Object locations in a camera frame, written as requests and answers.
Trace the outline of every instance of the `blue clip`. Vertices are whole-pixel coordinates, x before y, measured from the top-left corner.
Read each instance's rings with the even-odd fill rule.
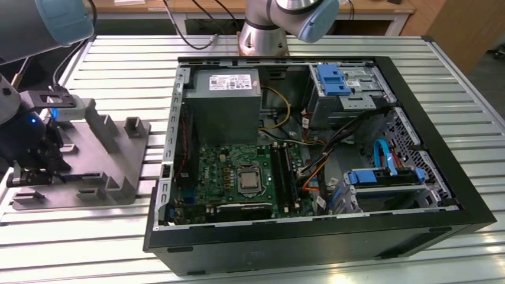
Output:
[[[426,180],[426,175],[425,175],[425,171],[419,168],[415,167],[415,175],[417,175],[417,178],[418,178],[418,181],[419,182],[423,182]]]
[[[347,176],[349,176],[349,183],[350,183],[351,185],[354,185],[354,184],[357,183],[357,176],[355,176],[355,173],[354,173],[354,172],[349,172]]]
[[[377,139],[373,143],[373,161],[375,164],[375,167],[381,167],[379,165],[379,149],[382,149],[383,152],[383,159],[386,161],[386,167],[389,168],[389,171],[391,172],[391,175],[397,175],[395,167],[394,167],[394,159],[393,155],[389,152],[389,146],[387,142],[383,139]]]
[[[338,70],[334,64],[317,65],[318,79],[323,86],[326,96],[350,95],[351,90],[345,84],[345,74]]]
[[[57,121],[57,108],[50,109],[50,118],[53,121]]]
[[[362,183],[377,182],[375,174],[373,170],[357,170],[355,172],[357,180]]]

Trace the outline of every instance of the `white label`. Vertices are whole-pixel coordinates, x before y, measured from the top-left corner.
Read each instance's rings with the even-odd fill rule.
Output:
[[[333,186],[337,183],[338,183],[338,180],[334,177],[331,177],[330,182],[327,183],[327,186]]]
[[[250,75],[211,75],[209,90],[251,90]]]
[[[349,87],[359,87],[359,82],[357,80],[349,80],[347,81],[347,86]]]
[[[397,10],[394,10],[394,13],[406,13],[406,14],[410,14],[410,13],[413,13],[413,10],[397,9]]]
[[[306,117],[303,117],[301,119],[301,127],[305,129],[309,129],[309,122],[310,122],[310,120]]]
[[[323,201],[321,196],[317,196],[315,202],[322,209],[326,208],[326,202]]]

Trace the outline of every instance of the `screw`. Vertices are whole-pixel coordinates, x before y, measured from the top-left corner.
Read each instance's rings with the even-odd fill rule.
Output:
[[[10,96],[11,95],[11,90],[9,88],[2,88],[1,89],[1,92],[5,96]]]
[[[298,134],[294,131],[290,131],[287,134],[291,139],[297,139]]]

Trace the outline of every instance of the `floor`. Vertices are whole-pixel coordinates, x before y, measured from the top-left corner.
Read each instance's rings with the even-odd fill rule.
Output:
[[[494,59],[492,53],[486,53],[467,79],[505,118],[505,57]]]

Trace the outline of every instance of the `aluminum table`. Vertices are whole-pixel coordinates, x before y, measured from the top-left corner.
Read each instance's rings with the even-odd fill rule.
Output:
[[[189,36],[205,44],[206,36]],[[287,38],[294,56],[390,56],[405,81],[492,210],[498,222],[403,259],[177,277],[142,252],[150,190],[159,174],[178,56],[235,56],[219,37],[203,51],[177,36],[98,36],[73,58],[61,82],[93,98],[114,120],[151,123],[138,198],[127,206],[15,212],[0,187],[0,282],[65,283],[451,283],[505,279],[505,123],[435,43],[418,37]]]

